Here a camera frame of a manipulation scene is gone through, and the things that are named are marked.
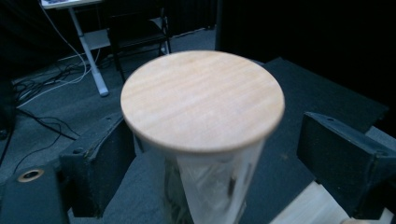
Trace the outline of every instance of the metal table leg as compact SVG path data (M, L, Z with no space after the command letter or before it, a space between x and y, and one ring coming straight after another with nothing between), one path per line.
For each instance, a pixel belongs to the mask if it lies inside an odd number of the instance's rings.
M74 11L74 9L72 7L70 7L69 13L70 13L70 16L72 17L73 23L76 26L79 41L81 42L81 45L84 48L85 54L87 55L88 61L90 63L91 70L92 70L92 76L93 76L93 79L95 80L96 87L99 90L99 94L101 96L107 96L108 89L107 89L106 83L103 81L102 75L101 75L99 69L96 67L96 63L92 57L91 50L88 47L88 44L85 40L84 33L82 33L81 28L79 26L79 23L78 23L78 20L76 17L76 12Z

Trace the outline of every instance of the round hole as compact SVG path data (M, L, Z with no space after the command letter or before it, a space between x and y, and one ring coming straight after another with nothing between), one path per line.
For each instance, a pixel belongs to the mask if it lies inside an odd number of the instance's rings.
M25 173L20 175L20 177L18 177L18 181L22 183L30 182L38 179L43 174L44 174L43 169L34 169L34 170L26 171Z

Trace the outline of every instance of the light wood surface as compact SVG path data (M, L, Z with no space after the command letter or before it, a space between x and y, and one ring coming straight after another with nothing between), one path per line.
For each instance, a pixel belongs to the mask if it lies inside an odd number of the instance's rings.
M193 50L144 64L126 81L121 109L135 134L158 147L210 153L265 139L281 121L283 92L256 63Z
M392 218L388 209L379 220L350 218L322 185L312 182L271 224L390 224Z

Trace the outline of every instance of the white cable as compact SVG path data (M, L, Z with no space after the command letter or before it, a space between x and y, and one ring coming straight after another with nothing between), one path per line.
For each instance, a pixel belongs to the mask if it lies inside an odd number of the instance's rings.
M47 92L49 92L49 91L56 90L56 89L61 88L61 87L65 86L65 85L68 85L68 84L76 84L76 83L79 83L85 76L87 76L88 73L91 72L91 68L87 71L87 64L85 63L85 60L83 60L83 58L82 58L81 55L76 51L76 49L73 48L73 46L67 42L67 40L62 36L62 34L61 34L61 33L59 32L59 30L56 28L55 24L54 24L54 23L52 22L52 20L50 19L50 16L47 14L46 10L41 6L41 4L39 4L39 5L40 5L41 9L43 10L44 14L46 15L47 19L49 20L50 24L51 24L52 27L55 29L55 31L58 33L58 35L61 37L61 39L62 39L62 40L63 40L63 41L64 41L64 42L65 42L76 54L77 54L77 56L78 56L78 57L81 59L81 61L83 62L83 64L84 64L84 73L83 73L80 77L77 77L77 78L75 78L75 79L73 79L73 80L71 80L71 81L58 80L59 82L64 82L64 84L62 84L62 85L60 85L60 86L57 86L57 87L54 87L54 88L51 88L51 89L49 89L49 90L40 92L38 95L36 95L35 97L33 97L33 98L31 98L30 100L26 101L25 103L23 103L23 104L21 104L21 105L18 105L17 108L20 108L20 107L22 107L22 106L28 104L29 102L33 101L35 98L37 98L37 97L39 97L39 96L41 96L41 95L43 95L43 94L45 94L45 93L47 93ZM99 54L100 54L100 49L98 50L98 53L97 53L97 55L96 55L95 61L97 61L97 59L99 58Z

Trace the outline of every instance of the black wall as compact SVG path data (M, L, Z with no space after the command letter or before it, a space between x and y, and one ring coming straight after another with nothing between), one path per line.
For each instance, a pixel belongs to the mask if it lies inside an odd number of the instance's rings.
M166 0L170 35L181 35L216 24L217 0ZM104 28L101 5L77 8L84 32ZM82 52L76 28L66 9L43 10L40 0L0 1L0 77L23 77L74 54L68 44Z
M216 48L263 63L282 57L388 105L378 125L396 136L395 24L385 0L219 0Z

